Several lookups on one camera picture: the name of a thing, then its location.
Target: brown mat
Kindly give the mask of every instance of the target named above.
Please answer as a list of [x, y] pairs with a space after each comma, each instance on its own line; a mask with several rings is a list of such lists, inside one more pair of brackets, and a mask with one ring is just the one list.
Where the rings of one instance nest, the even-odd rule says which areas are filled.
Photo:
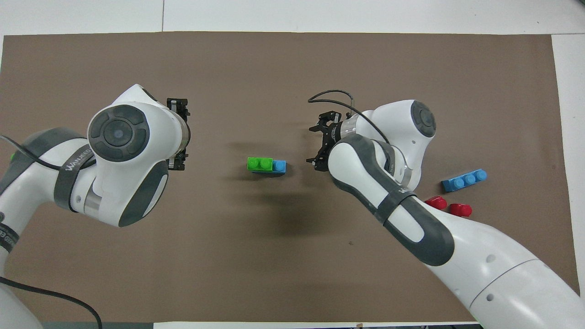
[[[578, 289], [550, 36], [132, 33], [8, 36], [0, 132], [23, 141], [90, 118], [134, 83], [188, 98], [194, 138], [154, 211], [115, 228], [43, 205], [7, 277], [71, 294], [105, 321], [470, 321], [450, 291], [328, 174], [305, 163], [307, 128], [343, 108], [416, 98], [438, 132], [417, 192], [483, 168], [446, 195], [525, 245]], [[13, 149], [0, 146], [4, 171]], [[288, 162], [281, 178], [247, 156]], [[85, 310], [18, 296], [43, 321]]]

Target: cable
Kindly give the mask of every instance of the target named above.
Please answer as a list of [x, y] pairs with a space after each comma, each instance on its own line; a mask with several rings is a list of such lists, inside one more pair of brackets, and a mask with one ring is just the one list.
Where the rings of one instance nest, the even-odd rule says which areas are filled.
[[3, 284], [10, 286], [10, 287], [26, 290], [28, 292], [40, 293], [40, 294], [45, 294], [48, 296], [58, 297], [58, 298], [61, 298], [61, 299], [67, 300], [67, 301], [71, 301], [79, 306], [83, 306], [86, 310], [88, 310], [95, 317], [95, 321], [98, 323], [98, 329], [102, 329], [102, 319], [99, 317], [99, 314], [93, 309], [93, 307], [89, 306], [87, 303], [84, 303], [81, 300], [78, 300], [75, 297], [71, 297], [71, 296], [68, 296], [66, 294], [62, 294], [62, 293], [58, 293], [58, 292], [53, 292], [51, 290], [45, 290], [45, 289], [41, 289], [41, 288], [37, 288], [37, 287], [27, 286], [27, 285], [24, 285], [22, 283], [18, 283], [18, 282], [9, 280], [9, 279], [2, 277], [2, 276], [0, 276], [0, 283], [3, 283]]
[[[2, 138], [3, 140], [7, 141], [7, 142], [8, 142], [8, 143], [10, 143], [10, 144], [12, 144], [12, 146], [16, 147], [16, 148], [17, 148], [17, 149], [18, 149], [20, 152], [22, 152], [22, 153], [23, 153], [24, 155], [26, 155], [27, 157], [31, 158], [31, 159], [32, 159], [33, 161], [35, 161], [36, 163], [38, 163], [38, 164], [40, 164], [40, 165], [42, 165], [42, 166], [44, 166], [44, 167], [47, 167], [47, 168], [49, 168], [49, 169], [54, 169], [54, 170], [59, 170], [59, 169], [61, 169], [61, 167], [60, 167], [60, 166], [56, 166], [56, 165], [54, 165], [54, 164], [51, 164], [51, 163], [48, 163], [48, 162], [45, 162], [45, 161], [41, 160], [41, 159], [40, 159], [38, 156], [34, 155], [34, 154], [31, 152], [31, 151], [29, 151], [29, 150], [28, 150], [27, 148], [25, 148], [24, 146], [22, 146], [22, 145], [20, 145], [20, 144], [16, 143], [16, 142], [15, 142], [14, 140], [12, 140], [10, 137], [8, 137], [8, 136], [4, 136], [4, 135], [0, 135], [0, 138]], [[94, 164], [95, 164], [95, 159], [94, 159], [94, 160], [91, 160], [91, 161], [88, 161], [88, 162], [86, 162], [86, 163], [84, 163], [84, 164], [81, 166], [81, 169], [85, 169], [85, 168], [87, 168], [87, 167], [91, 167], [91, 166], [93, 166]]]
[[332, 89], [332, 90], [327, 90], [327, 91], [322, 91], [319, 94], [309, 98], [309, 100], [307, 102], [309, 103], [318, 103], [318, 102], [325, 102], [325, 103], [334, 103], [334, 104], [338, 104], [341, 105], [343, 107], [349, 108], [350, 110], [354, 111], [355, 113], [359, 114], [362, 118], [364, 118], [379, 134], [380, 136], [382, 136], [382, 138], [384, 139], [384, 141], [388, 144], [390, 144], [390, 142], [388, 141], [388, 139], [386, 138], [386, 136], [384, 135], [384, 133], [382, 133], [382, 131], [378, 128], [378, 126], [376, 126], [374, 124], [374, 122], [372, 122], [370, 119], [368, 119], [367, 116], [363, 115], [363, 113], [361, 113], [360, 111], [358, 111], [355, 107], [351, 106], [351, 105], [347, 105], [344, 102], [340, 102], [340, 101], [335, 101], [335, 100], [327, 100], [327, 99], [319, 99], [316, 100], [315, 98], [327, 94], [329, 92], [341, 92], [343, 94], [346, 94], [349, 96], [349, 98], [352, 100], [352, 104], [353, 104], [353, 97], [347, 92], [347, 91], [343, 91], [343, 90], [337, 90], [337, 89]]

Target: lego brick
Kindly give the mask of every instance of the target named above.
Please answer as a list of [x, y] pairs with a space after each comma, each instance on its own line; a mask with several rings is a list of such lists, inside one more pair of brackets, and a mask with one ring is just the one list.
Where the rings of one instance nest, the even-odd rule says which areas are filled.
[[253, 173], [284, 174], [287, 172], [287, 162], [271, 157], [248, 157], [247, 169]]
[[272, 172], [273, 160], [271, 157], [248, 157], [247, 169], [253, 172]]
[[442, 196], [432, 197], [428, 200], [425, 200], [425, 203], [439, 210], [447, 208], [447, 201]]
[[441, 181], [446, 192], [453, 192], [464, 187], [476, 184], [479, 181], [485, 180], [487, 173], [483, 169], [477, 169], [466, 174]]
[[472, 207], [468, 204], [453, 203], [449, 206], [449, 212], [455, 216], [468, 217], [472, 211]]

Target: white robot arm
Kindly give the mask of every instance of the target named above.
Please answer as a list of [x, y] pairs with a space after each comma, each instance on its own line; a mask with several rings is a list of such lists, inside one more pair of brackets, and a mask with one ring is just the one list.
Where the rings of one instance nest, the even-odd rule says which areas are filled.
[[[166, 107], [136, 84], [92, 118], [87, 138], [66, 128], [30, 136], [0, 180], [0, 276], [42, 203], [118, 227], [146, 216], [164, 190], [168, 170], [184, 169], [191, 137], [186, 104], [169, 98]], [[41, 328], [4, 285], [0, 328]]]
[[[353, 194], [484, 328], [585, 328], [582, 299], [530, 251], [497, 229], [437, 210], [412, 192], [436, 127], [424, 104], [400, 101], [364, 114], [390, 144], [357, 115], [311, 128], [332, 136], [334, 146], [321, 157], [337, 187]], [[308, 162], [317, 165], [315, 159], [319, 155]]]

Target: black strap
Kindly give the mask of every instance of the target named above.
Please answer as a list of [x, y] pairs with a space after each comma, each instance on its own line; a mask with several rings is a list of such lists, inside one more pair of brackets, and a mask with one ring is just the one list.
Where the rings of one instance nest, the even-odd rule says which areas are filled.
[[0, 246], [11, 252], [18, 242], [18, 238], [18, 234], [12, 228], [0, 223]]
[[94, 153], [91, 150], [89, 144], [85, 144], [75, 151], [65, 163], [59, 169], [59, 175], [55, 183], [55, 190], [53, 191], [53, 198], [55, 203], [64, 209], [71, 210], [71, 193], [73, 192], [73, 186], [75, 180], [79, 175], [81, 166], [93, 157]]
[[409, 196], [416, 196], [416, 194], [403, 187], [388, 191], [388, 195], [378, 206], [378, 210], [374, 213], [374, 217], [380, 222], [380, 224], [384, 225], [394, 210], [396, 210], [402, 201]]
[[455, 240], [449, 229], [413, 197], [407, 197], [400, 205], [421, 226], [422, 239], [418, 242], [410, 240], [390, 221], [384, 223], [384, 228], [421, 262], [431, 266], [448, 262], [455, 251]]
[[[83, 138], [79, 133], [68, 128], [53, 128], [28, 137], [22, 146], [39, 157], [51, 148], [70, 139]], [[8, 170], [0, 180], [0, 195], [35, 161], [22, 152], [14, 153]]]

